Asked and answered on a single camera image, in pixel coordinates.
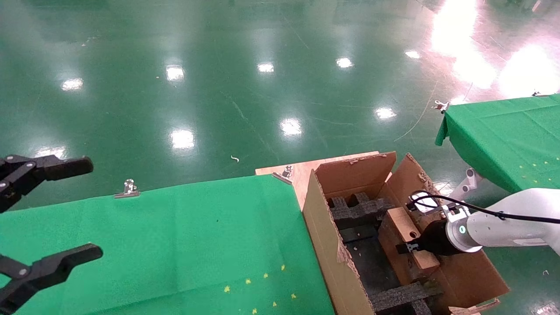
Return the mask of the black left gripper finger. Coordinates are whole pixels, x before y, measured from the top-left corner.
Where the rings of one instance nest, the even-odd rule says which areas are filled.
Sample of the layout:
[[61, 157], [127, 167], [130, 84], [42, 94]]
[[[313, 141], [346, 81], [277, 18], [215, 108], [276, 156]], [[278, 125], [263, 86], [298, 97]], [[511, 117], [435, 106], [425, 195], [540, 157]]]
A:
[[2, 255], [0, 272], [10, 279], [0, 290], [0, 312], [12, 315], [38, 292], [67, 281], [74, 267], [103, 256], [94, 244], [78, 246], [46, 256], [31, 265]]
[[6, 156], [0, 160], [0, 213], [8, 211], [44, 181], [78, 177], [92, 173], [93, 169], [88, 156], [66, 160], [55, 155]]

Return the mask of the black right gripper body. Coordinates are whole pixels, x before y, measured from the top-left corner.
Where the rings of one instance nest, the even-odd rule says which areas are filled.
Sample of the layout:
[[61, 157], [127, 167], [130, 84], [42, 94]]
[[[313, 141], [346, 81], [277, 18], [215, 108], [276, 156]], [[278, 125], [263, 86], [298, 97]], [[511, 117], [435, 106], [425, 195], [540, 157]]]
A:
[[454, 246], [447, 236], [447, 223], [446, 220], [436, 220], [428, 224], [419, 237], [419, 250], [434, 255], [454, 255]]

